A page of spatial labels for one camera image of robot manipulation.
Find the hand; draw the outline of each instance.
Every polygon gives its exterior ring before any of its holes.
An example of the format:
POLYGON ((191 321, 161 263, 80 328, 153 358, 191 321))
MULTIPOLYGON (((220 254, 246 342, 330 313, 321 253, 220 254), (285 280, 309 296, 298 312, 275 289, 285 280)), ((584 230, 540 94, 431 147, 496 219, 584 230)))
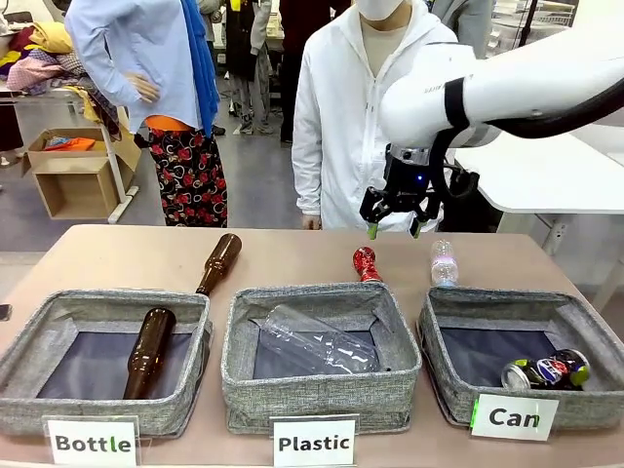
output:
POLYGON ((323 229, 321 217, 312 214, 304 214, 301 218, 301 227, 306 231, 320 231, 323 229))
POLYGON ((219 24, 221 20, 223 19, 223 13, 221 12, 221 10, 216 10, 215 12, 211 13, 210 19, 211 19, 211 23, 219 24))
POLYGON ((160 99, 158 88, 152 85, 147 78, 139 73, 126 73, 126 78, 132 83, 140 94, 141 100, 152 103, 160 99))

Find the white jacket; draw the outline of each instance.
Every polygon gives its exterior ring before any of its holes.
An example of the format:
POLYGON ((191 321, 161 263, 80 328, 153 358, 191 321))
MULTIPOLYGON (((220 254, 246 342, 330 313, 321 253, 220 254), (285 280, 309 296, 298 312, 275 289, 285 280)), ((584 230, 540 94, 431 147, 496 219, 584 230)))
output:
MULTIPOLYGON (((359 213, 364 193, 371 185, 385 186, 389 141, 379 127, 379 103, 390 85, 411 71, 418 49, 431 42, 457 39, 420 0, 412 1, 406 35, 376 79, 355 7, 308 40, 296 96, 292 166, 297 206, 305 215, 320 214, 324 229, 366 228, 359 213)), ((391 214, 379 228, 407 231, 412 220, 413 214, 391 214)))

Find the light blue shirt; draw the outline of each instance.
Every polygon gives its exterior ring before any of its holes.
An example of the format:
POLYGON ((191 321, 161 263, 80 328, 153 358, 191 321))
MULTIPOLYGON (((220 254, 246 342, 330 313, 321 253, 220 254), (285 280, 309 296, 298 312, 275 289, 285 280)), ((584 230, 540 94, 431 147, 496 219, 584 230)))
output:
POLYGON ((132 133, 150 115, 202 128, 179 0, 73 0, 65 28, 99 90, 113 104, 128 107, 132 133), (131 72, 155 84, 160 99, 141 100, 124 76, 131 72))

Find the blue scarf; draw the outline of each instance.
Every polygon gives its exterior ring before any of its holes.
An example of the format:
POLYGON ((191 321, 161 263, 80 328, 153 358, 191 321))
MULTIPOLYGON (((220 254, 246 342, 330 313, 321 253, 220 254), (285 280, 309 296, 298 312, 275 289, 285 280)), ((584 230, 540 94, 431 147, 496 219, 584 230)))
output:
POLYGON ((195 0, 181 0, 181 2, 186 20, 191 61, 193 62, 193 78, 195 79, 195 90, 199 101, 199 112, 204 130, 207 135, 210 135, 219 101, 215 82, 215 67, 206 42, 204 19, 199 13, 197 3, 195 0))

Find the label sign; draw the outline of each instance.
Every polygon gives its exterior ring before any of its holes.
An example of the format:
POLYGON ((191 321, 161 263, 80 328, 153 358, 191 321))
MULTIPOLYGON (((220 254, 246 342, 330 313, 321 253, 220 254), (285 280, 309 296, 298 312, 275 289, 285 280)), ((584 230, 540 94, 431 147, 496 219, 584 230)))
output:
POLYGON ((546 441, 555 419, 557 400, 480 395, 472 435, 500 439, 546 441))
POLYGON ((48 421, 59 465, 137 466, 135 425, 128 421, 48 421))
POLYGON ((273 466, 353 465, 355 419, 275 422, 273 466))

